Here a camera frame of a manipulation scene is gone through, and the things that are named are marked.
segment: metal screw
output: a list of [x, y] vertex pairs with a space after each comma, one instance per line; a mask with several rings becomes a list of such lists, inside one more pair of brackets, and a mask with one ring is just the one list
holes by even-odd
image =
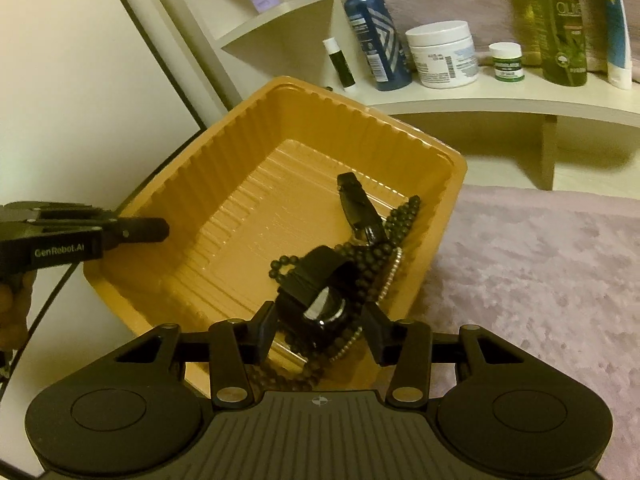
[[216, 393], [216, 397], [222, 402], [241, 402], [247, 398], [247, 390], [239, 388], [237, 386], [227, 386], [226, 388], [220, 388]]
[[413, 386], [402, 386], [396, 388], [392, 393], [395, 400], [399, 402], [417, 402], [422, 398], [422, 392]]

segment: green bottle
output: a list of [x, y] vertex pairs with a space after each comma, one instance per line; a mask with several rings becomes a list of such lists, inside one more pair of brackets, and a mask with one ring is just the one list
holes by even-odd
[[578, 0], [531, 0], [545, 79], [564, 86], [587, 82], [582, 11]]

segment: white lid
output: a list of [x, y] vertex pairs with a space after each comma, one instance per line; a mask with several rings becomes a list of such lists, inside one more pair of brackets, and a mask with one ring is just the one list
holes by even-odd
[[324, 44], [324, 48], [326, 49], [327, 54], [329, 54], [329, 56], [331, 54], [335, 54], [336, 52], [340, 52], [340, 45], [338, 45], [338, 42], [335, 41], [335, 38], [327, 38], [326, 40], [322, 41], [322, 44]]
[[471, 36], [469, 24], [462, 20], [429, 23], [406, 32], [409, 46], [434, 46], [464, 40]]
[[510, 41], [501, 41], [500, 43], [492, 43], [489, 45], [489, 52], [497, 59], [516, 59], [522, 57], [522, 48], [517, 43]]

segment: small green jar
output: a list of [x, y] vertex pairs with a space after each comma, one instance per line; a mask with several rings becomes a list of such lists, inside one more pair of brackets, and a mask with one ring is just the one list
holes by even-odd
[[495, 78], [507, 83], [522, 81], [522, 49], [517, 43], [503, 41], [489, 45], [489, 51], [494, 58]]

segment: white jar lid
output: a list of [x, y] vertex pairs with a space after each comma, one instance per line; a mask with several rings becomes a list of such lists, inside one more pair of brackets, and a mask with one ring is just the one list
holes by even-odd
[[522, 57], [522, 48], [517, 43], [501, 41], [489, 45], [489, 52], [497, 59], [516, 59]]
[[469, 24], [462, 20], [429, 23], [406, 32], [409, 46], [435, 46], [464, 40], [471, 36]]

